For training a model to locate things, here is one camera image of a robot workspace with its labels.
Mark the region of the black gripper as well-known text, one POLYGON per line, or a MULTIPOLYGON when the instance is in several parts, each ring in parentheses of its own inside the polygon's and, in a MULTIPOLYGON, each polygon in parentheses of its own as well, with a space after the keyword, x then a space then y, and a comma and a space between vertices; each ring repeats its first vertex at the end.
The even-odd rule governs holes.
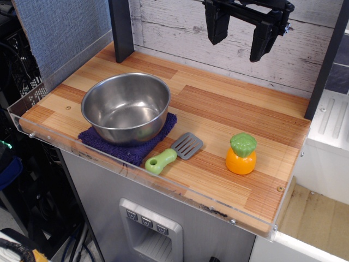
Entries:
POLYGON ((227 37, 230 17, 255 25, 250 62, 270 52, 277 36, 288 32, 295 6, 289 1, 203 1, 208 39, 213 45, 227 37))

